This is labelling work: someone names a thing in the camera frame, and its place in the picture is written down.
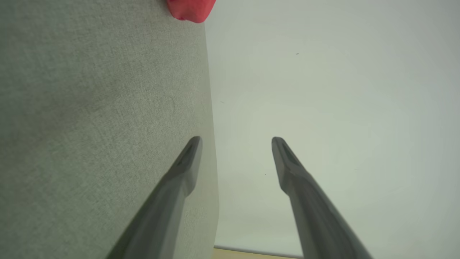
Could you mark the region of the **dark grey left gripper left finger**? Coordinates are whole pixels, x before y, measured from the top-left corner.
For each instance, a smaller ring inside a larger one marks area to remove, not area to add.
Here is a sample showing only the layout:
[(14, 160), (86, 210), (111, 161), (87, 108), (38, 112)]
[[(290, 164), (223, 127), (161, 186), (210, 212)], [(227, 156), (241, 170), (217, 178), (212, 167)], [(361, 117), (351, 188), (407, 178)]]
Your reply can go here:
[(185, 199), (197, 184), (202, 143), (200, 136), (189, 139), (109, 252), (109, 259), (173, 257)]

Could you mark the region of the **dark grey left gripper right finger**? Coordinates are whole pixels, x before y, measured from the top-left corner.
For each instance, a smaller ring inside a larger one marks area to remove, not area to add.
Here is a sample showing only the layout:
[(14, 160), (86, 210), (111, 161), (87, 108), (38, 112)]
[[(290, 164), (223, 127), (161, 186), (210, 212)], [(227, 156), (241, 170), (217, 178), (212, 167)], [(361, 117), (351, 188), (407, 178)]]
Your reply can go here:
[(289, 197), (305, 259), (370, 259), (371, 255), (286, 141), (272, 139), (280, 187)]

